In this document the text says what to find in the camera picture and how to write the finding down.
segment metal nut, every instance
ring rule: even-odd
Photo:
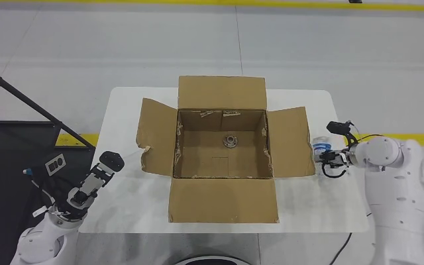
[[[238,140],[237,140],[237,137],[236,136],[229,135],[229,136],[226,136],[224,138],[224,141],[223,142],[224,142],[224,145],[226,147],[228,147],[228,148],[234,148],[234,147],[236,147]]]

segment cable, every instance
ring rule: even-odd
[[[330,262],[329,265],[333,265],[336,259],[339,257],[340,253],[345,249],[347,246],[347,243],[349,243],[350,238],[352,237],[352,233],[349,233],[349,236],[346,239],[346,242],[344,242],[343,246],[340,248],[340,250],[337,252],[336,256],[334,256],[333,260]]]
[[[322,165],[321,165],[321,169],[322,169],[322,171],[323,171],[324,176],[327,176],[328,178],[339,178],[339,177],[343,176],[343,175],[346,173],[346,170],[343,170],[343,171],[342,171],[339,175],[334,175],[334,176],[332,176],[332,175],[328,175],[328,174],[326,173],[326,171],[325,171],[325,165],[326,165],[326,164],[322,163]]]
[[[359,132],[358,128],[351,121],[349,121],[349,123],[353,126],[353,128],[355,128],[356,132],[359,135],[359,139],[362,140],[362,136],[360,135],[360,132]]]
[[[38,189],[40,189],[40,186],[38,186],[38,184],[37,183],[35,183],[35,181],[34,180],[31,180],[31,182],[32,182],[32,184],[34,184]],[[49,199],[51,200],[51,202],[52,203],[54,203],[55,201],[54,201],[54,198],[47,192],[47,191],[45,191],[44,189],[41,189],[41,191],[42,192],[44,192],[44,194],[46,194],[48,197],[49,197]]]
[[[367,136],[362,137],[361,139],[359,139],[359,141],[362,141],[365,138],[368,138],[368,137],[371,137],[371,136],[384,136],[384,135],[382,135],[382,134],[370,134],[370,135],[367,135]]]

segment yellow line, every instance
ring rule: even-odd
[[[90,144],[96,146],[97,141],[99,140],[99,134],[80,134],[82,138],[86,139]],[[59,134],[56,146],[84,146],[84,144],[77,139],[75,139],[70,134]]]
[[[420,143],[420,145],[424,146],[424,134],[392,134],[392,133],[384,133],[384,136],[390,137],[390,138],[396,138],[400,140],[408,140],[413,139]],[[89,143],[96,146],[97,141],[99,140],[98,134],[81,134],[81,136],[86,139]],[[58,137],[58,141],[56,142],[56,146],[83,146],[83,144],[72,137],[69,134],[60,134]]]
[[[34,2],[34,0],[17,0],[15,2]],[[143,3],[173,5],[239,5],[251,7],[283,7],[313,9],[362,9],[380,11],[424,11],[424,5],[392,4],[392,3],[335,3],[335,2],[303,2],[279,0],[40,0],[37,2],[52,3]]]

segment open cardboard box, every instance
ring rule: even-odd
[[[267,111],[264,78],[180,76],[178,109],[143,99],[136,142],[175,223],[278,223],[274,178],[315,173],[305,107]]]

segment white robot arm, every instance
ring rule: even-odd
[[[65,165],[61,154],[41,166],[24,170],[24,173],[54,178],[54,174]],[[44,219],[22,233],[11,265],[74,265],[78,228],[97,197],[97,191],[123,166],[124,161],[119,154],[107,151],[84,181],[69,191],[68,197],[53,198],[43,190],[53,204],[49,209],[44,206],[34,212],[34,216],[45,212]],[[34,180],[33,183],[42,189],[42,185],[38,186]]]
[[[327,165],[365,168],[366,198],[376,224],[372,265],[424,265],[422,147],[415,140],[384,136],[358,142],[348,126],[349,122],[329,124],[330,132],[348,138],[348,147],[326,151],[315,161],[322,163],[324,173]]]

